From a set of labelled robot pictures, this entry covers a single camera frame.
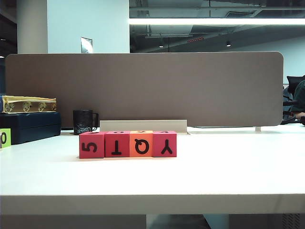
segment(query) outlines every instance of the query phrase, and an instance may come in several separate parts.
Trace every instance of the letter block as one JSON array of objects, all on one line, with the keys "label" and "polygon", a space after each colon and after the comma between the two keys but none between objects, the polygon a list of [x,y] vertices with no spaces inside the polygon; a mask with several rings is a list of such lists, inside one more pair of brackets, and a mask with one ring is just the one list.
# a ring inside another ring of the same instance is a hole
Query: letter block
[{"label": "letter block", "polygon": [[105,134],[105,157],[129,157],[130,131],[109,131]]},{"label": "letter block", "polygon": [[154,131],[152,156],[177,156],[177,133],[175,131]]},{"label": "letter block", "polygon": [[11,145],[9,128],[0,129],[0,137],[1,137],[0,148],[5,148]]},{"label": "letter block", "polygon": [[130,132],[130,156],[153,156],[153,132],[151,130]]},{"label": "letter block", "polygon": [[105,132],[85,132],[79,138],[80,159],[105,157]]}]

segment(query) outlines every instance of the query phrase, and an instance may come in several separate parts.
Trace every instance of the black chair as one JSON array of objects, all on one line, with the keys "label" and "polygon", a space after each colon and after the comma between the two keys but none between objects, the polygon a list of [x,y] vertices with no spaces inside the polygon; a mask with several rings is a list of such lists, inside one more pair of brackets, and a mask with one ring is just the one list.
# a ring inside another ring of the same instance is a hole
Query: black chair
[{"label": "black chair", "polygon": [[[287,76],[289,86],[286,90],[289,93],[292,94],[292,98],[295,94],[295,89],[298,86],[298,84],[305,80],[305,75],[303,76]],[[297,104],[297,100],[293,100],[289,96],[283,95],[283,120],[281,122],[281,125],[289,124],[289,123],[302,123],[305,125],[305,116],[301,117],[301,120],[295,120],[295,115],[290,111],[293,105]]]},{"label": "black chair", "polygon": [[288,86],[288,92],[290,92],[292,94],[292,96],[294,96],[295,94],[295,89],[297,87],[297,85],[305,80],[305,75],[303,76],[287,76],[288,82],[289,82],[289,86]]}]

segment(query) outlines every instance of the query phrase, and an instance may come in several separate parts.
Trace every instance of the pink block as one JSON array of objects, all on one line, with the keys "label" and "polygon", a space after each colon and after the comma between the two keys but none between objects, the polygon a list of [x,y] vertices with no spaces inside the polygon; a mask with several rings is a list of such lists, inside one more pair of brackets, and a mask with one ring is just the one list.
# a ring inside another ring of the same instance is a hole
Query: pink block
[{"label": "pink block", "polygon": [[177,156],[177,133],[175,131],[154,131],[152,156]]},{"label": "pink block", "polygon": [[130,131],[109,131],[105,134],[106,157],[129,157]]},{"label": "pink block", "polygon": [[105,157],[105,133],[85,132],[80,134],[80,159]]}]

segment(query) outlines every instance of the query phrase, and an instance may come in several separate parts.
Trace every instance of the office chair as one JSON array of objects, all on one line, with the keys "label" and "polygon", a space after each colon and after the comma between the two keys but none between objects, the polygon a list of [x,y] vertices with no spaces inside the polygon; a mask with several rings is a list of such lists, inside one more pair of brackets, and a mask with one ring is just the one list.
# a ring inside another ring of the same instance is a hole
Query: office chair
[{"label": "office chair", "polygon": [[305,80],[305,75],[303,76],[287,76],[287,80],[289,82],[289,86],[288,86],[288,92],[292,94],[292,96],[294,96],[295,94],[295,89],[297,87],[297,85]]},{"label": "office chair", "polygon": [[305,80],[303,76],[287,76],[289,86],[283,90],[283,120],[281,125],[289,123],[302,123],[305,125],[305,116],[302,116],[300,120],[295,120],[295,115],[291,112],[292,106],[297,105],[297,100],[293,100],[295,89],[298,84]]}]

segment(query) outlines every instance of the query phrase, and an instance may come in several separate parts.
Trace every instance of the number 0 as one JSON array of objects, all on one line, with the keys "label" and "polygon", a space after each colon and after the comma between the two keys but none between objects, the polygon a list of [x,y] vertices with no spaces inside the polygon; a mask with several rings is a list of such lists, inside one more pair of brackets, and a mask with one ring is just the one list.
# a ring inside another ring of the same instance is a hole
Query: number 0
[{"label": "number 0", "polygon": [[5,144],[5,143],[6,143],[6,140],[7,140],[6,133],[2,133],[2,134],[1,134],[1,143],[2,143],[2,144]]}]

